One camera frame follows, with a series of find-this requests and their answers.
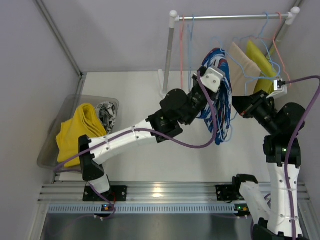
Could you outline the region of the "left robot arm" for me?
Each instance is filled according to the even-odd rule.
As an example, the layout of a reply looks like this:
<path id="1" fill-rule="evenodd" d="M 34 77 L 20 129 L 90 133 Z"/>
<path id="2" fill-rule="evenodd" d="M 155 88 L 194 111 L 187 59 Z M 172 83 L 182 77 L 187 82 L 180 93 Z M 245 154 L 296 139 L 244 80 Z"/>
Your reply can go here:
<path id="1" fill-rule="evenodd" d="M 169 91 L 160 102 L 160 110 L 141 122 L 122 131 L 102 137 L 83 135 L 78 139 L 79 161 L 82 179 L 89 183 L 97 195 L 111 191 L 110 180 L 103 163 L 130 148 L 147 144 L 159 144 L 166 140 L 182 144 L 176 136 L 188 126 L 218 96 L 226 75 L 212 67 L 202 67 L 193 77 L 194 85 L 189 93 L 182 89 Z"/>

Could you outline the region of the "newspaper print trousers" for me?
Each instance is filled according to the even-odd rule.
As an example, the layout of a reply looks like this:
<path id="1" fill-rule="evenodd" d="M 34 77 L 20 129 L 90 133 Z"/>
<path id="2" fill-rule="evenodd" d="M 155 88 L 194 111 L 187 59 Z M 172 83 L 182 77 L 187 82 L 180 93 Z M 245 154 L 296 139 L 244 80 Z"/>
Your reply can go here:
<path id="1" fill-rule="evenodd" d="M 95 107 L 95 112 L 106 133 L 110 134 L 117 118 L 116 105 L 113 102 L 104 101 Z"/>

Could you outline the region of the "blue patterned garment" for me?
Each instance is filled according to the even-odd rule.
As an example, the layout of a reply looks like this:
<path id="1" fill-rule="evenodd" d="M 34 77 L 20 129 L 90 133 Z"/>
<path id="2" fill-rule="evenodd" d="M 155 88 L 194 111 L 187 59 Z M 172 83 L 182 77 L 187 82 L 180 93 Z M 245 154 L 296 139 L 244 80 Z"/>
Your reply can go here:
<path id="1" fill-rule="evenodd" d="M 212 102 L 215 108 L 217 127 L 214 127 L 209 105 L 206 105 L 197 116 L 198 119 L 204 120 L 209 132 L 216 131 L 215 144 L 220 145 L 227 141 L 232 111 L 232 85 L 225 51 L 220 48 L 214 48 L 204 58 L 201 65 L 205 68 L 216 67 L 225 73 L 225 77 L 221 81 L 218 97 Z"/>

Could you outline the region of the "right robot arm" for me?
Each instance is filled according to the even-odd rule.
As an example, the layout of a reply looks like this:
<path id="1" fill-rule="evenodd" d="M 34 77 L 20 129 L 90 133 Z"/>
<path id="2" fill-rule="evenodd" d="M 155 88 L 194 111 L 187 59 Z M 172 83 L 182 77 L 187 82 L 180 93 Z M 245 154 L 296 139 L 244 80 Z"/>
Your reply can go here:
<path id="1" fill-rule="evenodd" d="M 257 178 L 237 174 L 232 178 L 252 216 L 254 240 L 303 240 L 298 216 L 298 176 L 301 148 L 297 134 L 305 126 L 305 109 L 293 102 L 276 110 L 275 101 L 263 90 L 248 96 L 234 96 L 232 105 L 244 119 L 254 118 L 268 135 L 263 152 L 270 176 L 270 203 L 261 193 Z"/>

